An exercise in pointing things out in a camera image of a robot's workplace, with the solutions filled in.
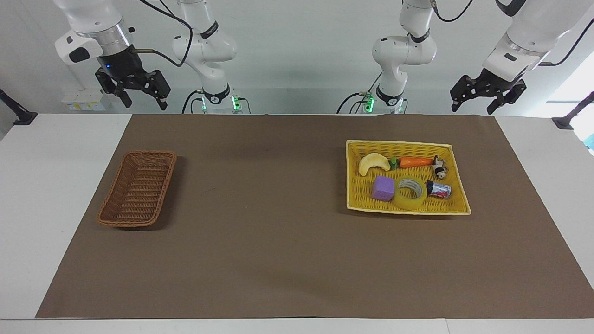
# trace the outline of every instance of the purple cube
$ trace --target purple cube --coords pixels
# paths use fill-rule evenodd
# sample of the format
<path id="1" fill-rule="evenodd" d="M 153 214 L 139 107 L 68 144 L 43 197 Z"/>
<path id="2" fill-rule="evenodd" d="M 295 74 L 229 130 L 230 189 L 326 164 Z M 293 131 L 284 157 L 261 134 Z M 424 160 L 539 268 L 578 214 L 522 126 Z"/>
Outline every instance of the purple cube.
<path id="1" fill-rule="evenodd" d="M 394 197 L 396 186 L 394 180 L 387 177 L 375 177 L 371 197 L 380 201 L 389 201 Z"/>

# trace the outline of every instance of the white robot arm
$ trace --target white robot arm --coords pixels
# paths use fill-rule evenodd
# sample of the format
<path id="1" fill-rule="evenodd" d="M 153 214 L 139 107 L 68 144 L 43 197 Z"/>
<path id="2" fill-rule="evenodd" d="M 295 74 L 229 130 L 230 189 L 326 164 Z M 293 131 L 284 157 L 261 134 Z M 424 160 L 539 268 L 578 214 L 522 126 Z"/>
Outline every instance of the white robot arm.
<path id="1" fill-rule="evenodd" d="M 400 25 L 407 36 L 390 36 L 378 39 L 373 47 L 373 58 L 381 66 L 380 84 L 373 92 L 375 110 L 393 114 L 402 102 L 408 75 L 400 70 L 402 65 L 429 64 L 437 51 L 429 34 L 433 8 L 429 0 L 405 0 L 400 12 Z"/>
<path id="2" fill-rule="evenodd" d="M 202 83 L 206 111 L 232 113 L 237 104 L 232 89 L 227 82 L 225 71 L 217 62 L 235 58 L 237 44 L 226 33 L 219 30 L 214 20 L 208 0 L 178 0 L 185 21 L 194 29 L 186 63 L 196 71 Z M 173 51 L 182 59 L 187 48 L 188 38 L 177 36 L 173 40 Z"/>
<path id="3" fill-rule="evenodd" d="M 483 63 L 479 77 L 464 75 L 450 90 L 454 112 L 464 101 L 479 96 L 496 97 L 487 107 L 489 114 L 513 104 L 526 89 L 524 73 L 534 69 L 594 4 L 593 0 L 496 2 L 513 23 Z"/>
<path id="4" fill-rule="evenodd" d="M 136 89 L 153 96 L 161 110 L 171 88 L 159 70 L 143 69 L 132 44 L 134 31 L 128 28 L 111 0 L 53 0 L 63 10 L 72 30 L 56 43 L 58 55 L 66 64 L 97 58 L 95 72 L 103 91 L 119 97 L 129 108 L 132 100 L 125 89 Z"/>

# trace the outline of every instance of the white table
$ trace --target white table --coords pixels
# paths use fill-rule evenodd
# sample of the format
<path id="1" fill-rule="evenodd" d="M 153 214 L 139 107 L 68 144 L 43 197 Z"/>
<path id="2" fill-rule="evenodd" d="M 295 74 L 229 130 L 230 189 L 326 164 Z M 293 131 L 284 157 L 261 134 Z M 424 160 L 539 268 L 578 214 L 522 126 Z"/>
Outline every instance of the white table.
<path id="1" fill-rule="evenodd" d="M 129 119 L 41 114 L 0 141 L 0 333 L 594 333 L 594 319 L 33 319 Z M 594 286 L 594 157 L 550 119 L 497 121 Z"/>

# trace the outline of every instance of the white wall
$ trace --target white wall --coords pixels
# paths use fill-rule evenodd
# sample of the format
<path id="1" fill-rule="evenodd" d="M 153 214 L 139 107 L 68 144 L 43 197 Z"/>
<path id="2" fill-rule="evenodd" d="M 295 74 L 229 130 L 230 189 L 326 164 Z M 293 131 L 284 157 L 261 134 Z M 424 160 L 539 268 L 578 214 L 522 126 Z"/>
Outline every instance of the white wall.
<path id="1" fill-rule="evenodd" d="M 174 0 L 165 0 L 177 13 Z M 184 32 L 179 23 L 135 0 L 115 0 L 135 46 L 172 55 L 171 40 Z M 443 17 L 452 17 L 467 0 L 440 1 Z M 229 81 L 250 99 L 254 112 L 335 112 L 350 92 L 366 90 L 379 66 L 371 57 L 376 38 L 404 34 L 398 23 L 397 0 L 212 0 L 221 29 L 238 42 L 238 56 L 223 66 Z M 560 59 L 591 17 L 592 7 L 574 31 L 560 41 L 549 59 Z M 405 94 L 411 113 L 450 112 L 449 90 L 463 74 L 476 77 L 481 64 L 511 23 L 492 0 L 475 1 L 455 23 L 436 18 L 431 32 L 438 44 L 435 61 L 407 67 Z M 38 112 L 63 112 L 63 92 L 99 87 L 95 60 L 68 68 L 53 42 L 68 29 L 63 13 L 50 0 L 3 0 L 0 10 L 0 87 L 25 107 Z M 547 97 L 594 51 L 594 31 L 572 57 L 556 68 L 528 73 L 528 90 L 499 115 L 524 115 Z M 155 55 L 142 56 L 145 69 L 163 71 L 173 90 L 167 112 L 179 112 L 187 93 L 200 87 L 188 67 L 175 68 Z M 160 112 L 151 98 L 131 94 L 133 112 Z M 116 112 L 126 109 L 115 101 Z M 466 102 L 459 114 L 485 114 L 489 100 Z"/>

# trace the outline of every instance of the brown paper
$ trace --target brown paper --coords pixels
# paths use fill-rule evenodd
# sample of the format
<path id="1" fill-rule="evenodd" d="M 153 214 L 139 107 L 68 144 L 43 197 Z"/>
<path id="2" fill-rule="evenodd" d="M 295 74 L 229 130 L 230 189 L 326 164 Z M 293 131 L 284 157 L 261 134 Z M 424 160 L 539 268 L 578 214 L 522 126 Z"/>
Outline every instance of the brown paper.
<path id="1" fill-rule="evenodd" d="M 347 210 L 347 139 L 452 144 L 472 215 Z M 161 215 L 100 226 L 130 150 L 179 156 Z M 592 318 L 594 292 L 494 118 L 134 115 L 37 317 Z"/>

